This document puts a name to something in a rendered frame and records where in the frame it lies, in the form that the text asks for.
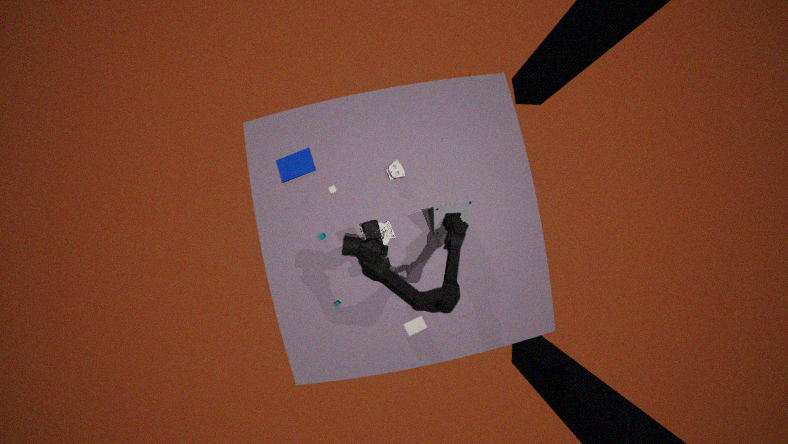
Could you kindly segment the blue flat plate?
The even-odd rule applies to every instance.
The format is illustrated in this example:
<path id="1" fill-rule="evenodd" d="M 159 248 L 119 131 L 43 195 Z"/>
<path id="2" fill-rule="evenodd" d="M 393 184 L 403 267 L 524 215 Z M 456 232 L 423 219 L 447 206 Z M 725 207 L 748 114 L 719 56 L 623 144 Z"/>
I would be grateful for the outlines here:
<path id="1" fill-rule="evenodd" d="M 276 160 L 282 183 L 316 171 L 310 149 L 304 149 Z"/>

